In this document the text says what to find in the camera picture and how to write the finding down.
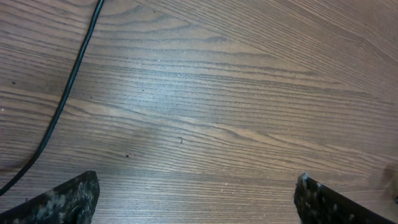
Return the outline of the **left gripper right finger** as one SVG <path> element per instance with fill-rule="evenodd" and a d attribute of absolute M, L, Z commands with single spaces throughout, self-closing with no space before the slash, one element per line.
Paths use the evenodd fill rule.
<path fill-rule="evenodd" d="M 297 179 L 294 204 L 302 224 L 394 224 L 306 173 Z"/>

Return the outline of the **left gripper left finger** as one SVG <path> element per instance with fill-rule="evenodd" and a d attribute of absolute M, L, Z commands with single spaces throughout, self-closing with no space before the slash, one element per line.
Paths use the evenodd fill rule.
<path fill-rule="evenodd" d="M 95 171 L 86 171 L 1 214 L 1 224 L 90 224 L 100 196 Z"/>

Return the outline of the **black cable silver connector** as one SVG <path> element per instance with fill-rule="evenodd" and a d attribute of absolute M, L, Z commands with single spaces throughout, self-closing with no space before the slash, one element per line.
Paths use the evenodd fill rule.
<path fill-rule="evenodd" d="M 27 161 L 27 163 L 21 168 L 21 170 L 5 186 L 3 186 L 1 188 L 1 196 L 3 196 L 5 193 L 7 193 L 26 174 L 26 172 L 34 165 L 36 160 L 40 157 L 41 153 L 44 151 L 46 145 L 48 144 L 48 142 L 51 138 L 51 135 L 56 127 L 56 124 L 60 118 L 60 115 L 66 105 L 69 94 L 72 90 L 74 81 L 75 81 L 78 71 L 80 69 L 80 65 L 82 63 L 83 57 L 84 57 L 86 49 L 88 47 L 88 44 L 90 43 L 90 39 L 95 30 L 95 25 L 100 16 L 100 12 L 102 10 L 104 2 L 105 2 L 105 0 L 98 0 L 96 3 L 95 9 L 94 9 L 91 19 L 90 19 L 88 30 L 85 34 L 83 42 L 81 43 L 80 49 L 76 56 L 75 62 L 72 66 L 72 70 L 71 70 L 68 80 L 66 82 L 64 91 L 60 98 L 60 101 L 59 101 L 58 106 L 54 112 L 52 119 L 50 120 L 48 128 L 46 129 L 46 132 L 45 132 L 41 142 L 38 145 L 38 148 L 33 153 L 32 157 Z"/>

